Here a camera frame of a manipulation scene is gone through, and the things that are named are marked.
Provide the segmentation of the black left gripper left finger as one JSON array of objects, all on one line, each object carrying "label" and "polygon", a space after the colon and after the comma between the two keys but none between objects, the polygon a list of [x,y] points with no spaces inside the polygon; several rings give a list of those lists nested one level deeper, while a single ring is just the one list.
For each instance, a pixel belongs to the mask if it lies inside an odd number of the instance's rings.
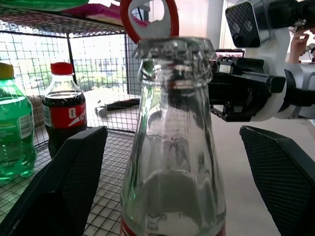
[{"label": "black left gripper left finger", "polygon": [[0,224],[2,236],[81,236],[98,188],[105,126],[68,138]]}]

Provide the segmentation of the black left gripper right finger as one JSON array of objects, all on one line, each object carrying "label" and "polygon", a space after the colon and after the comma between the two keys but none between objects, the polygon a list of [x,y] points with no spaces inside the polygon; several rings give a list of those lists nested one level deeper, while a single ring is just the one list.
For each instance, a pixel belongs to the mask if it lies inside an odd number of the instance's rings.
[{"label": "black left gripper right finger", "polygon": [[283,236],[315,234],[315,162],[289,137],[242,126],[255,185]]}]

